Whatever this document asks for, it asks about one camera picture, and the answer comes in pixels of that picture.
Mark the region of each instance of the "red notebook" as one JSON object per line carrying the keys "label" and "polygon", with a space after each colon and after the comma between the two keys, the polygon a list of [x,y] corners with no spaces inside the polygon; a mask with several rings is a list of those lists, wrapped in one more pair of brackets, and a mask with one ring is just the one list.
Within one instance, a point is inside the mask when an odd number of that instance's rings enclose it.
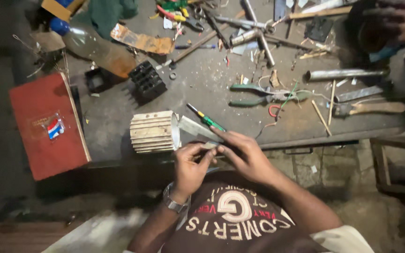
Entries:
{"label": "red notebook", "polygon": [[[52,74],[9,91],[15,118],[35,180],[75,169],[91,161],[70,87],[62,73]],[[48,125],[58,113],[63,133]]]}

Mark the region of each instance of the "wristwatch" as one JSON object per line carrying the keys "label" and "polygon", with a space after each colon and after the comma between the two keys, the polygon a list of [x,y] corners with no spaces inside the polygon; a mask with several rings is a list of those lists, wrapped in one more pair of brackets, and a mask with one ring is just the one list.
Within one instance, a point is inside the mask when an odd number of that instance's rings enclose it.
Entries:
{"label": "wristwatch", "polygon": [[186,210],[188,206],[190,206],[191,197],[189,197],[183,205],[176,203],[173,199],[170,198],[170,189],[172,189],[172,187],[173,182],[171,182],[163,191],[163,203],[169,209],[176,211],[177,213],[181,213],[182,211]]}

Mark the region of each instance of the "screwdriver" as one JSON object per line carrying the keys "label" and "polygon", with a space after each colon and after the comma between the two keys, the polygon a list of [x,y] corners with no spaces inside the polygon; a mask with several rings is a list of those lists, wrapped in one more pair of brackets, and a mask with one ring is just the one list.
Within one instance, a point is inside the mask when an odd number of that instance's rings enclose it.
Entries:
{"label": "screwdriver", "polygon": [[190,109],[192,109],[192,111],[194,111],[197,115],[199,115],[201,117],[201,121],[210,126],[214,126],[222,131],[226,132],[226,129],[224,129],[222,126],[220,126],[218,123],[216,123],[215,121],[213,121],[211,118],[209,118],[209,116],[204,115],[204,113],[198,111],[195,107],[193,107],[191,104],[187,104],[188,107],[190,107]]}

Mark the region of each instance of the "metal workbench surface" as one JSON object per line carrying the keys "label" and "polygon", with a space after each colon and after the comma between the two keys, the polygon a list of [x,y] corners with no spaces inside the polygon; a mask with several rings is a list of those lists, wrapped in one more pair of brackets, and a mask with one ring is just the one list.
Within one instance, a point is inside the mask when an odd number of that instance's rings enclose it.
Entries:
{"label": "metal workbench surface", "polygon": [[[273,17],[273,2],[270,1],[251,1],[255,8],[256,15],[260,22],[265,22]],[[241,10],[237,0],[230,1],[228,7],[220,8],[223,16],[233,17]],[[139,14],[133,19],[127,20],[126,26],[133,32],[144,33],[155,37],[172,37],[174,31],[163,29],[163,19],[149,19],[148,16],[154,15],[155,5],[151,1],[139,1]],[[303,40],[305,22],[295,23],[294,31],[290,40],[300,43]],[[187,43],[187,40],[197,42],[200,38],[206,36],[212,31],[208,24],[205,25],[205,31],[199,36],[197,32],[186,28],[185,36],[177,38],[177,45]],[[274,35],[285,37],[287,25],[281,23],[276,26]],[[223,33],[229,37],[236,28],[229,27]],[[218,38],[211,39],[208,44],[217,44]],[[274,119],[268,114],[268,106],[255,106],[252,108],[235,108],[228,106],[228,102],[238,99],[256,98],[257,96],[250,92],[233,92],[228,89],[234,83],[238,83],[238,77],[244,74],[251,79],[253,72],[256,71],[256,64],[251,62],[251,53],[255,49],[245,50],[243,56],[229,54],[229,67],[226,66],[224,58],[226,50],[220,52],[218,49],[197,49],[183,60],[178,62],[177,78],[174,81],[169,80],[170,72],[165,67],[158,72],[162,77],[170,82],[168,91],[160,95],[154,101],[143,106],[139,106],[132,97],[130,90],[133,83],[126,81],[115,85],[100,93],[99,97],[91,97],[81,90],[82,112],[89,121],[84,123],[84,134],[90,155],[95,162],[120,160],[131,157],[138,157],[133,150],[129,135],[129,125],[132,116],[137,113],[159,112],[172,110],[179,115],[185,115],[199,122],[199,118],[186,107],[187,103],[204,112],[216,120],[228,130],[240,132],[249,136],[257,136],[265,124],[273,123]],[[276,65],[274,68],[278,71],[278,77],[284,83],[287,89],[293,89],[294,79],[300,79],[302,74],[308,70],[328,70],[340,68],[339,60],[335,56],[323,56],[306,60],[295,60],[297,50],[289,47],[279,47],[272,50]],[[175,50],[167,57],[156,57],[160,63],[172,56],[176,56],[179,50]],[[294,71],[291,71],[292,61],[296,61]],[[70,64],[70,74],[82,74],[88,71],[80,64]],[[271,69],[261,70],[256,73],[254,81],[257,83],[258,77],[269,75]],[[317,82],[305,84],[299,82],[297,89],[308,89],[315,93],[322,93],[330,97],[331,88],[328,82]],[[268,79],[261,81],[262,86],[269,86]],[[361,89],[366,87],[362,82],[356,86],[350,83],[338,87],[336,94]],[[366,114],[350,116],[346,119],[333,118],[330,130],[333,134],[327,137],[324,126],[321,124],[311,100],[315,100],[325,119],[328,117],[329,110],[326,108],[326,100],[320,96],[312,96],[299,105],[289,101],[280,113],[282,117],[278,124],[266,128],[257,138],[257,142],[263,148],[283,148],[290,146],[312,145],[320,143],[330,143],[337,141],[351,141],[363,138],[370,138],[378,135],[394,135],[405,130],[405,113],[384,115],[384,114]],[[191,136],[183,134],[183,144],[191,140]]]}

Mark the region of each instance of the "green wire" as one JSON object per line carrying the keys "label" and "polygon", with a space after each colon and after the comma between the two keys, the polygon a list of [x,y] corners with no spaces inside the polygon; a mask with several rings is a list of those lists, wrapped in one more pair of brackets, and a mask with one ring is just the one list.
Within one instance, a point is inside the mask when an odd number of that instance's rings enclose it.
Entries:
{"label": "green wire", "polygon": [[293,94],[293,92],[295,91],[295,89],[296,89],[296,85],[298,85],[298,81],[299,81],[299,78],[298,78],[298,80],[296,80],[296,83],[295,83],[295,87],[293,87],[293,90],[290,92],[290,94],[289,94],[289,96],[287,97],[287,99],[285,100],[285,102],[281,105],[281,109],[282,109],[282,107],[284,107],[284,105],[287,103],[287,101],[289,100],[289,98],[290,98],[290,96]]}
{"label": "green wire", "polygon": [[[295,87],[293,87],[293,89],[292,89],[292,91],[290,92],[289,96],[287,97],[287,99],[285,100],[285,102],[281,105],[281,108],[278,110],[278,113],[276,114],[276,122],[274,123],[274,126],[276,125],[276,123],[278,123],[279,113],[281,112],[282,107],[284,107],[284,105],[285,105],[285,104],[287,103],[287,101],[290,99],[290,96],[291,96],[291,95],[293,94],[293,92],[295,91],[296,85],[298,85],[298,81],[299,81],[299,78],[298,78],[298,80],[296,80]],[[259,136],[262,134],[263,130],[264,130],[265,127],[267,127],[267,126],[268,126],[268,125],[264,126],[264,127],[260,130],[259,134],[256,136],[255,139],[259,138]]]}

